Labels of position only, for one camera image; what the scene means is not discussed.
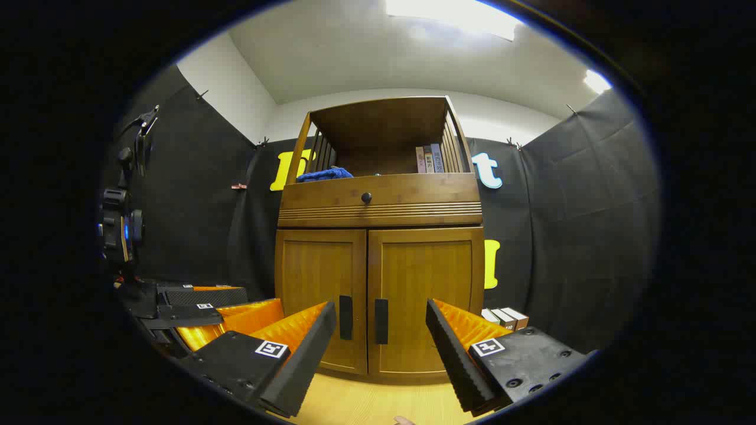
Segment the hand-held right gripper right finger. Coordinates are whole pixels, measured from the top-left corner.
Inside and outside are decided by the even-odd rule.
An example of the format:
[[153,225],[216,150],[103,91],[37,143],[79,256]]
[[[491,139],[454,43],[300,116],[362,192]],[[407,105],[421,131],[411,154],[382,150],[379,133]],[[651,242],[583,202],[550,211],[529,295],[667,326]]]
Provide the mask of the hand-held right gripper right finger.
[[534,326],[508,330],[438,299],[427,329],[464,412],[499,411],[558,384],[591,357]]

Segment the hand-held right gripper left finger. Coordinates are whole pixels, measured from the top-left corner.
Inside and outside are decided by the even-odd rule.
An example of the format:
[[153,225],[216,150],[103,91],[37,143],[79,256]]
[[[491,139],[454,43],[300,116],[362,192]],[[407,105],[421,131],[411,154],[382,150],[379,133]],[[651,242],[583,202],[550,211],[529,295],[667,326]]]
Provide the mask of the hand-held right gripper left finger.
[[335,304],[321,302],[255,331],[227,325],[177,364],[238,406],[290,418],[299,414],[336,327]]

